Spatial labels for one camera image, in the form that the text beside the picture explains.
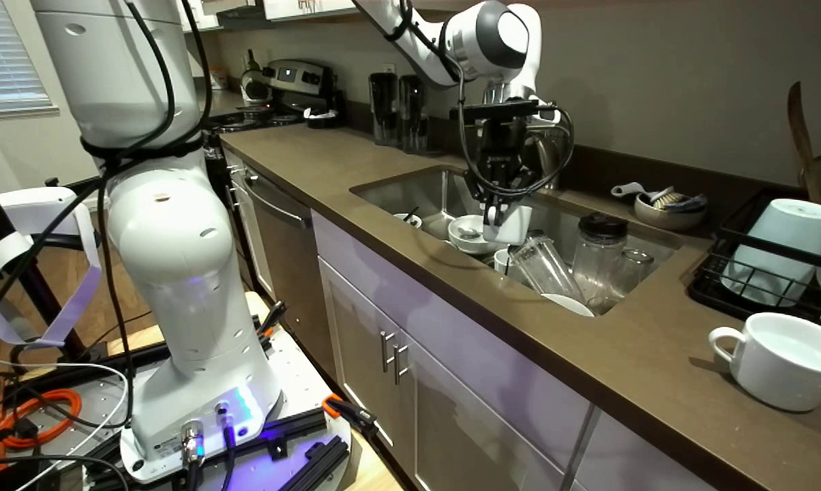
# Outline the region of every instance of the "kitchen sink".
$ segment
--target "kitchen sink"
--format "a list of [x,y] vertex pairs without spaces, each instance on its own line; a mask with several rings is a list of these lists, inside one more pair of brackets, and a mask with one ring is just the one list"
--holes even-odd
[[[448,223],[458,215],[480,214],[480,204],[473,199],[463,174],[456,169],[424,169],[369,185],[351,189],[351,193],[365,203],[392,214],[392,215],[417,215],[420,229],[432,237],[448,239]],[[574,203],[557,199],[552,192],[540,192],[523,204],[533,207],[530,229],[552,237],[555,248],[570,261],[574,248],[579,244],[579,222],[593,211],[579,207]],[[662,237],[660,233],[645,229],[638,223],[628,223],[626,257],[641,257],[641,278],[646,278],[662,260],[677,252],[677,244]],[[486,264],[493,264],[491,255],[476,257]],[[615,304],[630,295],[638,285],[611,286]]]

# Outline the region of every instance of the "countertop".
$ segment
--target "countertop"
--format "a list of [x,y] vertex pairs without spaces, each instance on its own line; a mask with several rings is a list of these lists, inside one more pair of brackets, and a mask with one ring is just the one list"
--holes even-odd
[[[681,246],[628,301],[581,319],[351,193],[456,159],[306,125],[227,134],[225,144],[714,488],[821,488],[821,410],[763,406],[714,365],[707,332],[739,319],[686,293],[705,239],[673,235]],[[559,199],[628,215],[574,192]]]

